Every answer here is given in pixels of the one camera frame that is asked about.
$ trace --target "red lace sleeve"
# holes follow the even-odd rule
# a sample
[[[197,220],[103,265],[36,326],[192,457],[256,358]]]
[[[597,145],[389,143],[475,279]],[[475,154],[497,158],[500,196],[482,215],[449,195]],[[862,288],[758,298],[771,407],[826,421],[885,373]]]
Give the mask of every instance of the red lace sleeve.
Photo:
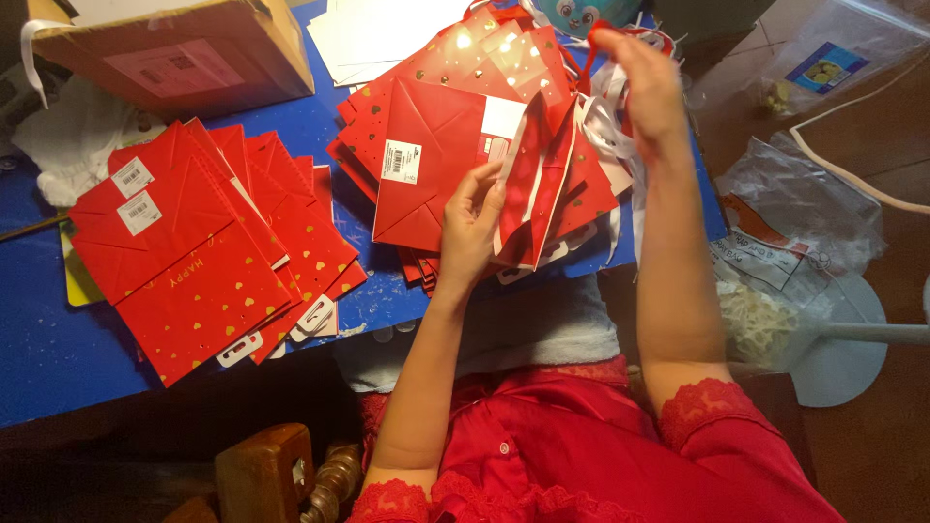
[[[355,505],[349,523],[425,523],[429,504],[423,487],[410,486],[400,479],[368,485]]]
[[[843,521],[739,385],[708,379],[683,386],[663,406],[658,427],[682,457],[766,499],[785,521]]]
[[[708,378],[697,385],[682,385],[662,407],[658,428],[666,443],[681,452],[684,443],[701,427],[726,418],[755,422],[780,436],[778,430],[752,405],[736,383]]]

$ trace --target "blue plush toy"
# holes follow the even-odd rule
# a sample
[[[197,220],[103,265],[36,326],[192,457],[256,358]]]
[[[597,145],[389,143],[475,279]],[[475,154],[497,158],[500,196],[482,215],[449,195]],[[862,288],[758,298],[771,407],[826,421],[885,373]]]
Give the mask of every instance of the blue plush toy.
[[[643,0],[537,0],[539,8],[559,31],[579,38],[588,36],[596,20],[615,27],[630,23]]]

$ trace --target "red satin shirt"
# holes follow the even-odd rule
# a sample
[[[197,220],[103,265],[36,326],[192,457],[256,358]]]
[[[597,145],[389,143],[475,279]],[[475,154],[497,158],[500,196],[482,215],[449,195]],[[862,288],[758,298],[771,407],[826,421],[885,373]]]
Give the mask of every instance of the red satin shirt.
[[[738,385],[683,386],[657,431],[622,357],[459,381],[431,498],[373,484],[350,521],[843,521]]]

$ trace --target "blue table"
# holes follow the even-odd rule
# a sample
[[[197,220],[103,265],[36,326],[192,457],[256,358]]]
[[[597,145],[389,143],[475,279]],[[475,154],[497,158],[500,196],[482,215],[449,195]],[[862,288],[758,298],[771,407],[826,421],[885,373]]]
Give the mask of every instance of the blue table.
[[[306,26],[325,9],[326,2],[318,0],[294,8],[293,13]],[[311,154],[317,164],[332,164],[326,146],[339,132],[336,105],[346,99],[349,90],[332,87],[306,32],[304,38],[316,80],[314,96],[215,119],[206,122],[207,126],[241,123],[247,136],[277,130],[292,155]],[[695,158],[708,237],[719,239],[726,230],[697,147]],[[54,216],[55,210],[46,205],[35,187],[37,174],[38,168],[28,160],[0,174],[0,194],[4,196],[0,231]],[[334,169],[333,194],[337,226],[359,249],[360,262],[371,274],[364,285],[339,301],[340,329],[357,334],[423,316],[429,300],[419,286],[408,286],[404,281],[396,249],[370,241],[374,206],[341,170]],[[477,294],[490,297],[548,278],[576,277],[635,262],[629,195],[622,198],[622,236],[609,265],[605,265],[609,244],[600,235],[560,263],[506,288],[492,279]],[[151,365],[139,362],[135,341],[112,307],[97,303],[75,309],[67,304],[57,228],[0,244],[0,271],[4,307],[0,332],[5,338],[0,342],[0,427],[162,388]],[[314,340],[288,350],[323,342]],[[188,379],[218,368],[215,360],[205,362]]]

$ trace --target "cardboard box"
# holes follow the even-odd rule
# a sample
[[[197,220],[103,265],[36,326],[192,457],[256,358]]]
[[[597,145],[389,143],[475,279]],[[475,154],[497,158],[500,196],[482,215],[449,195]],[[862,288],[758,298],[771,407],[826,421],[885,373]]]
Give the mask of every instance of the cardboard box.
[[[45,1],[46,11],[60,9]],[[166,121],[313,94],[303,36],[285,0],[210,0],[46,29],[35,35],[33,49]]]

